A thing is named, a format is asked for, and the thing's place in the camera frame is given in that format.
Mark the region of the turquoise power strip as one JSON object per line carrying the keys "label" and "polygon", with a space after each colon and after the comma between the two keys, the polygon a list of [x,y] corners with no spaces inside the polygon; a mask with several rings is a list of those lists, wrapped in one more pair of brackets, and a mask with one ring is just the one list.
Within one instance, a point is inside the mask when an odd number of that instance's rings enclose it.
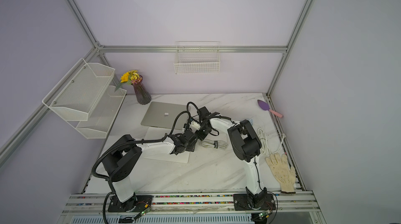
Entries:
{"label": "turquoise power strip", "polygon": [[251,125],[254,124],[253,119],[244,119],[244,120],[242,120],[242,122],[243,122],[243,121],[248,121]]}

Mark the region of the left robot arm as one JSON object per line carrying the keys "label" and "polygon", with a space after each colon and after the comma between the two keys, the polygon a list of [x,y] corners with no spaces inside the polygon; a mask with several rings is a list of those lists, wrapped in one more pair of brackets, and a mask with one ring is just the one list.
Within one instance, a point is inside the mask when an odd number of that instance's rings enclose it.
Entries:
{"label": "left robot arm", "polygon": [[93,177],[105,180],[119,203],[135,199],[129,175],[141,157],[154,155],[179,155],[190,152],[198,138],[191,130],[184,133],[165,134],[160,139],[135,140],[131,135],[123,135],[108,148],[91,169]]}

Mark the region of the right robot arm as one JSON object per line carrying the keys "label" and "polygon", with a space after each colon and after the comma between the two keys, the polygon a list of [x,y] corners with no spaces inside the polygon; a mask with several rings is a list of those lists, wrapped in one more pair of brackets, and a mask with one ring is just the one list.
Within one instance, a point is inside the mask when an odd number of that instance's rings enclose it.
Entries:
{"label": "right robot arm", "polygon": [[195,132],[204,140],[211,131],[228,136],[236,157],[244,163],[246,175],[246,199],[248,208],[262,208],[268,191],[262,188],[260,154],[262,143],[249,120],[234,121],[218,112],[211,113],[206,107],[198,110],[199,129]]}

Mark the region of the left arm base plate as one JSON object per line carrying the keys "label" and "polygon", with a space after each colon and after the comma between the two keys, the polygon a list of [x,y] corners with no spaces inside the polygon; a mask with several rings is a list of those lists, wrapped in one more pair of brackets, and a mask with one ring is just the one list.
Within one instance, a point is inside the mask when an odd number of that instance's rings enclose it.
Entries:
{"label": "left arm base plate", "polygon": [[134,195],[126,202],[119,201],[117,196],[111,197],[111,202],[108,207],[110,213],[123,213],[123,212],[141,212],[145,208],[150,207],[152,203],[152,195]]}

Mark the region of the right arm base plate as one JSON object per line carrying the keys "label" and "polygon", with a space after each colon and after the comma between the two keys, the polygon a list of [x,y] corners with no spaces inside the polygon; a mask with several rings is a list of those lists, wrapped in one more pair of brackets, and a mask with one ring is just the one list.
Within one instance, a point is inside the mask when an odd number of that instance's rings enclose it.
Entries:
{"label": "right arm base plate", "polygon": [[272,194],[234,194],[233,202],[235,210],[276,210],[275,200]]}

